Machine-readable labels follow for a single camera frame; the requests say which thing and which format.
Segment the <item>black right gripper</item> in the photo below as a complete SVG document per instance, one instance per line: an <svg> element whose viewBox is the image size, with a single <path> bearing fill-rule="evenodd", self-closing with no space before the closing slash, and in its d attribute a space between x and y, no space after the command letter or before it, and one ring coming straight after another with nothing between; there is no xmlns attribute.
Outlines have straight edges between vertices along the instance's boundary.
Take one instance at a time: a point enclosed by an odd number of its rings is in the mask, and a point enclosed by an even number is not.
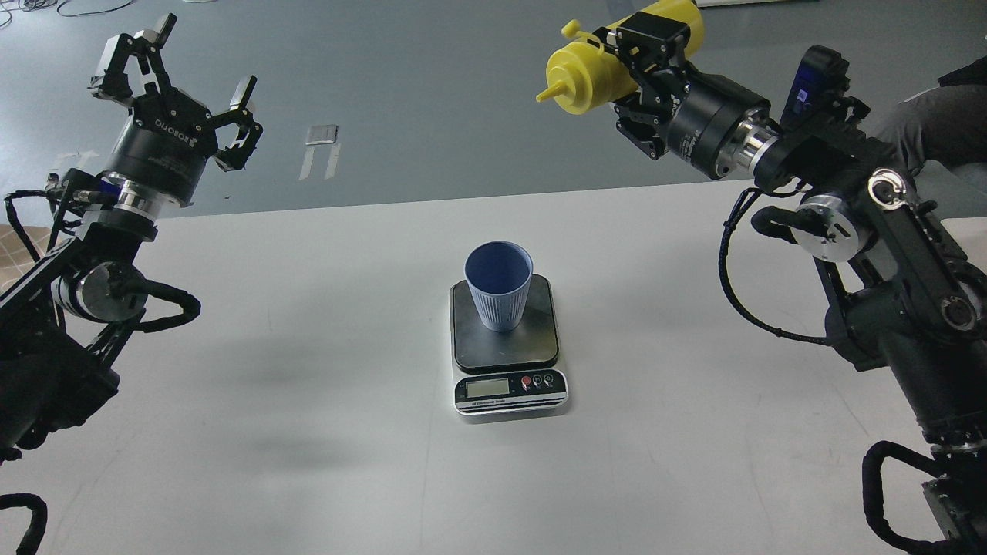
<svg viewBox="0 0 987 555"><path fill-rule="evenodd" d="M723 75L689 80L691 38L689 13L635 12L605 28L605 75L614 87L637 84L614 101L628 141L652 160L669 151L718 180L741 165L748 137L766 129L771 103Z"/></svg>

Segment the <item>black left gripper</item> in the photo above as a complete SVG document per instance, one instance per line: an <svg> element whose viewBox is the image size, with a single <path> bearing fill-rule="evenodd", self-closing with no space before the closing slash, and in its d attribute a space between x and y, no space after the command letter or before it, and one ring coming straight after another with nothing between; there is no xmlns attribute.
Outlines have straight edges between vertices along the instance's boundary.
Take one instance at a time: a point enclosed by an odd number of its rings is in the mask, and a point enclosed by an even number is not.
<svg viewBox="0 0 987 555"><path fill-rule="evenodd" d="M183 90L173 89L163 67L161 52L176 22L177 16L168 13L152 29L108 39L88 90L97 99L130 108L103 172L114 183L131 180L187 207L217 140L215 132L207 129L210 110ZM126 73L131 60L139 69L139 92L131 88ZM244 77L229 108L209 120L213 130L236 129L232 142L213 155L224 172L243 170L260 141L262 126L249 106L257 83L254 75Z"/></svg>

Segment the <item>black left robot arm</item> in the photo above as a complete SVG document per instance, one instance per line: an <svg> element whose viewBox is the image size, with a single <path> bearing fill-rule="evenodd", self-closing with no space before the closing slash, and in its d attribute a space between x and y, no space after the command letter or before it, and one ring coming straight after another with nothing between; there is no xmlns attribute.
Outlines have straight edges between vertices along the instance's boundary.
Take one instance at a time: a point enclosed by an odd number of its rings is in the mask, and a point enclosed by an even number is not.
<svg viewBox="0 0 987 555"><path fill-rule="evenodd" d="M99 173L78 168L41 190L4 197L32 267L2 294L2 461L40 447L50 433L84 425L119 392L113 363L137 331L155 333L200 316L190 292L149 280L138 250L157 236L166 205L188 207L208 161L240 171L262 134L249 101L254 76L229 108L213 112L177 88L163 67L176 24L113 36L89 91L128 117Z"/></svg>

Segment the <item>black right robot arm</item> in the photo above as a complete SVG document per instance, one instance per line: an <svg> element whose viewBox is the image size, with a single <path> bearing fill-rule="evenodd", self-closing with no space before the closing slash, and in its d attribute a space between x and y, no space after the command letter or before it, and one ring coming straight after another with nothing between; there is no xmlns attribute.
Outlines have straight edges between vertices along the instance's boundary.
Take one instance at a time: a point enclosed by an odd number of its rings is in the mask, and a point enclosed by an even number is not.
<svg viewBox="0 0 987 555"><path fill-rule="evenodd" d="M812 254L828 302L825 334L859 372L890 368L930 456L875 443L861 463L871 530L908 554L985 552L985 274L967 260L918 196L891 148L859 129L868 107L849 97L848 62L805 52L779 122L767 99L688 60L699 27L681 15L630 15L593 38L616 57L632 90L615 99L617 127L652 158L672 153L712 179L748 171L720 242L720 282L738 219L761 194L792 180L796 210L763 207L758 233Z"/></svg>

